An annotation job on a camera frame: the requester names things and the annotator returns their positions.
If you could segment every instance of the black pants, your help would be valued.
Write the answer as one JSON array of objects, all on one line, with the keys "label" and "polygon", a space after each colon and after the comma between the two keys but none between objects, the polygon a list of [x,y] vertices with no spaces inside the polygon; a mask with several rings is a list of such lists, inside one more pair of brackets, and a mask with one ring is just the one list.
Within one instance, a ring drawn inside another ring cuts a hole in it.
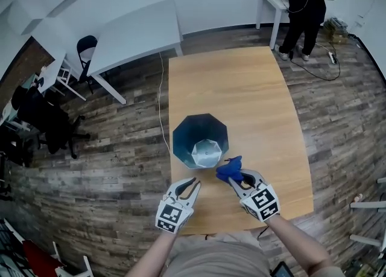
[{"label": "black pants", "polygon": [[291,19],[289,30],[285,36],[284,43],[280,46],[280,53],[288,54],[296,45],[300,35],[304,31],[303,54],[310,55],[316,43],[320,24],[312,23],[302,19]]}]

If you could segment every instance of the black chair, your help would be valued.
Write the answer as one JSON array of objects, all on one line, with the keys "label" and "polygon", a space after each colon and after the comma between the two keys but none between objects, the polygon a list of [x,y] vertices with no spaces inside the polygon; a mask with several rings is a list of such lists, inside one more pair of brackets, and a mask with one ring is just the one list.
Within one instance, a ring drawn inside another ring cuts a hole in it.
[{"label": "black chair", "polygon": [[84,116],[79,116],[71,124],[68,114],[59,106],[53,106],[47,102],[35,86],[28,91],[20,86],[16,88],[11,103],[14,109],[19,109],[17,112],[19,119],[45,133],[46,141],[41,141],[38,137],[39,144],[47,144],[51,154],[56,153],[61,148],[66,149],[68,142],[71,157],[76,159],[77,155],[74,154],[72,139],[90,138],[90,134],[79,135],[75,133]]},{"label": "black chair", "polygon": [[79,56],[79,59],[80,59],[80,63],[81,63],[82,68],[83,68],[82,74],[80,75],[80,78],[79,78],[79,83],[84,83],[86,81],[88,83],[88,85],[89,85],[91,94],[93,94],[93,91],[92,91],[92,88],[91,88],[91,83],[90,83],[91,82],[91,77],[87,76],[87,72],[89,70],[89,66],[90,66],[91,60],[89,60],[88,62],[85,62],[80,57],[80,54],[82,52],[84,52],[85,50],[87,50],[87,49],[96,47],[97,43],[98,43],[98,40],[96,39],[96,37],[94,37],[94,36],[87,36],[87,37],[84,37],[84,38],[80,39],[78,41],[78,44],[77,44],[77,52],[78,52],[78,56]]}]

